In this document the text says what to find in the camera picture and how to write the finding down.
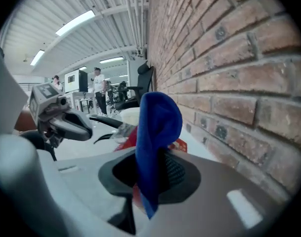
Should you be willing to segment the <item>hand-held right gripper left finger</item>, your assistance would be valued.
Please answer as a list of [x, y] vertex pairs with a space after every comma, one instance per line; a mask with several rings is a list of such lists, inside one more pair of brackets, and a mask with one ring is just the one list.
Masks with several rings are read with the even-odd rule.
[[135, 235], [135, 149], [56, 163], [69, 235]]

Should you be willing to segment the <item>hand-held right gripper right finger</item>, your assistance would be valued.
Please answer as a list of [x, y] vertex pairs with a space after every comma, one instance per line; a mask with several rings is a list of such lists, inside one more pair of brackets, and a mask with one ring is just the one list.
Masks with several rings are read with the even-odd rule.
[[183, 202], [159, 205], [140, 237], [258, 237], [285, 207], [223, 163], [175, 150], [165, 155], [184, 165], [185, 184], [199, 185]]

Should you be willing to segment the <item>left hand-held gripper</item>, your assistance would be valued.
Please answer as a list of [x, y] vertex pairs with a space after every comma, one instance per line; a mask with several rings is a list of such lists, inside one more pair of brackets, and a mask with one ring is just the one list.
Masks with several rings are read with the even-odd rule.
[[51, 83], [33, 86], [29, 110], [44, 141], [57, 148], [64, 139], [87, 141], [93, 135], [90, 119], [69, 109], [66, 97]]

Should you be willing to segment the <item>red fire extinguisher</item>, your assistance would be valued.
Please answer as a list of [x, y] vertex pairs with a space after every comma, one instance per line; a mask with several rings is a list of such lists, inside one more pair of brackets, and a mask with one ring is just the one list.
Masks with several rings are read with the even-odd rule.
[[[120, 140], [120, 142], [118, 142], [119, 146], [114, 150], [115, 152], [119, 151], [119, 150], [123, 150], [123, 149], [127, 149], [127, 148], [130, 148], [130, 147], [136, 146], [136, 141], [137, 141], [137, 128], [136, 128], [136, 126], [131, 125], [131, 124], [127, 124], [127, 123], [123, 124], [123, 122], [118, 121], [116, 119], [107, 118], [107, 117], [99, 116], [99, 115], [92, 115], [90, 117], [90, 119], [118, 129], [117, 132], [113, 132], [113, 133], [109, 133], [109, 134], [101, 136], [99, 139], [97, 139], [97, 141], [94, 142], [94, 144], [97, 143], [98, 141], [101, 141], [101, 140], [117, 138], [117, 139]], [[143, 213], [146, 213], [146, 211], [144, 209], [144, 206], [143, 206], [143, 203], [142, 203], [142, 199], [141, 199], [141, 195], [140, 195], [140, 191], [139, 191], [137, 183], [134, 182], [133, 185], [129, 184], [129, 186], [133, 188], [133, 202], [134, 202], [134, 204]]]

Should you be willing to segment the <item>blue cloth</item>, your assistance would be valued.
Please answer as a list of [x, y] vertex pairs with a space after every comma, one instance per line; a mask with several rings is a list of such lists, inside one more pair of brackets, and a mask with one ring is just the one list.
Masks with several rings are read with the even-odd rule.
[[175, 142], [181, 130], [182, 115], [171, 97], [162, 92], [148, 92], [142, 96], [135, 159], [137, 185], [149, 219], [158, 209], [158, 151]]

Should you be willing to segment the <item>person's left forearm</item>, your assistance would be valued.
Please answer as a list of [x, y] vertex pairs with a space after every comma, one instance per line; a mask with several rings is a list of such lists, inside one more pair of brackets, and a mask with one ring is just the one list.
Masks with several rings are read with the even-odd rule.
[[37, 130], [37, 126], [29, 110], [22, 110], [14, 127], [19, 132]]

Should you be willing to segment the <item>white table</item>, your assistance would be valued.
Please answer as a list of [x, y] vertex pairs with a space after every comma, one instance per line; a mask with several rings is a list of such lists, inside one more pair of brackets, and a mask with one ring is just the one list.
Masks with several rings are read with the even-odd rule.
[[72, 109], [86, 114], [97, 114], [95, 95], [90, 92], [68, 92], [64, 96]]

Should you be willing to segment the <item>white and black cabinet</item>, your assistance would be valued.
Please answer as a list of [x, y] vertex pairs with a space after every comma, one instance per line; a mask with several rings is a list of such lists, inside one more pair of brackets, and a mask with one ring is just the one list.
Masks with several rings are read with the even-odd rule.
[[74, 70], [65, 74], [64, 89], [65, 93], [87, 92], [88, 74], [82, 70]]

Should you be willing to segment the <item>cream trash bin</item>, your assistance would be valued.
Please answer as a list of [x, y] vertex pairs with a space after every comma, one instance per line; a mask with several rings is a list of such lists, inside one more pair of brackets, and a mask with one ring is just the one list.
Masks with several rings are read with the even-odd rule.
[[140, 108], [128, 108], [120, 112], [121, 120], [124, 123], [137, 126], [139, 124]]

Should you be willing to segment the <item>black office chair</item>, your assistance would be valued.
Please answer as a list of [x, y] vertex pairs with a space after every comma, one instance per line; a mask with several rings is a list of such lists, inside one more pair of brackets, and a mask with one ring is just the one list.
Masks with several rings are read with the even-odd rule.
[[138, 69], [138, 85], [137, 86], [126, 86], [119, 89], [118, 92], [126, 93], [129, 90], [133, 90], [135, 95], [128, 100], [121, 103], [116, 103], [115, 109], [122, 111], [129, 108], [136, 108], [140, 106], [142, 96], [149, 91], [151, 84], [151, 78], [153, 75], [154, 67], [149, 67], [147, 63], [143, 63]]

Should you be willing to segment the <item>row of white ceiling pipes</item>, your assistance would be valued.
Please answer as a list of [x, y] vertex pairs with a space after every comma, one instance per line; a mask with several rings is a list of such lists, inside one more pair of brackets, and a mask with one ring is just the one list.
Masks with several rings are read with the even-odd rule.
[[146, 58], [149, 0], [124, 0], [136, 56]]

